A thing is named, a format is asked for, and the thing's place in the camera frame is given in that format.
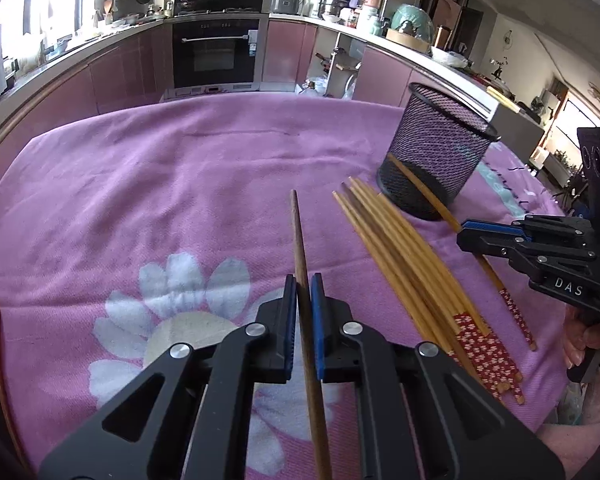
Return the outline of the person's right hand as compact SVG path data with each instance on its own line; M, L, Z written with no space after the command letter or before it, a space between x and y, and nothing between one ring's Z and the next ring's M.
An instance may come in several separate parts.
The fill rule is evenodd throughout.
M587 326L580 318L580 310L568 307L564 321L564 359L568 370L581 365L585 349L600 350L600 324Z

